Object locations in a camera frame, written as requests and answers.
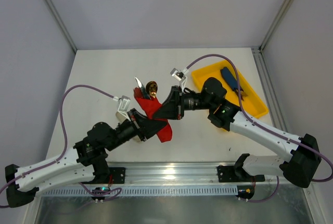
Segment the gold spoon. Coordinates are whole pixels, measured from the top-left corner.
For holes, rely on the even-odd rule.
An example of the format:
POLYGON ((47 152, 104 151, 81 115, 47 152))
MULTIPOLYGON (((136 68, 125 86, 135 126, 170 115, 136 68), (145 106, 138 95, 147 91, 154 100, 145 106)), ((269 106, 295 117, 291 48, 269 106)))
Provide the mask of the gold spoon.
POLYGON ((146 92, 150 97, 155 98, 158 91, 158 85, 155 81, 150 81, 146 84, 146 92))

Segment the steak knife patterned handle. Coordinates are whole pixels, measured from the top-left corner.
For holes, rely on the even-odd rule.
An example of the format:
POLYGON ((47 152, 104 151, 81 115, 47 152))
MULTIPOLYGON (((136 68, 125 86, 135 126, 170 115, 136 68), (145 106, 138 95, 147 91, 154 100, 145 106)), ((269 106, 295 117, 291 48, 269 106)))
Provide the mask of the steak knife patterned handle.
POLYGON ((142 82, 137 77, 135 77, 135 80, 137 82, 137 86, 141 92, 142 97, 144 99, 150 100, 151 97, 150 97, 149 93, 146 91, 145 86, 142 84, 142 82))

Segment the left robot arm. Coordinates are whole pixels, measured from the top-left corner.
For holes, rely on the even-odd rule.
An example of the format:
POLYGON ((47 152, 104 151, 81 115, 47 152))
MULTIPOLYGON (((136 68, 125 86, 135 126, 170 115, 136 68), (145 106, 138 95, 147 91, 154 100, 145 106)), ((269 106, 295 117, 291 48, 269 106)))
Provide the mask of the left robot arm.
POLYGON ((36 195, 73 183, 103 183, 110 169, 106 161, 112 151, 134 137, 141 141, 156 135, 167 126, 165 120, 151 120, 135 109, 130 118, 111 128, 105 122, 95 124, 86 137, 59 156, 37 164, 6 166, 7 207, 15 208, 32 202, 36 195))

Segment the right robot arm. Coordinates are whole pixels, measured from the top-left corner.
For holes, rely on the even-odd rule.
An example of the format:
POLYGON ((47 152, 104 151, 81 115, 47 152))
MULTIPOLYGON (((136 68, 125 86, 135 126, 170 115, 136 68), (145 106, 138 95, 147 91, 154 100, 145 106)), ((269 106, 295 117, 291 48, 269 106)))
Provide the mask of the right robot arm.
POLYGON ((292 135, 266 125, 227 99, 227 91, 216 78, 208 78, 200 93, 173 86, 154 119, 180 120, 188 110, 209 111, 208 119, 217 128, 243 135, 274 152, 273 156, 243 154, 234 164, 243 179, 256 175, 283 176, 295 186, 307 188, 321 162, 315 137, 292 135))

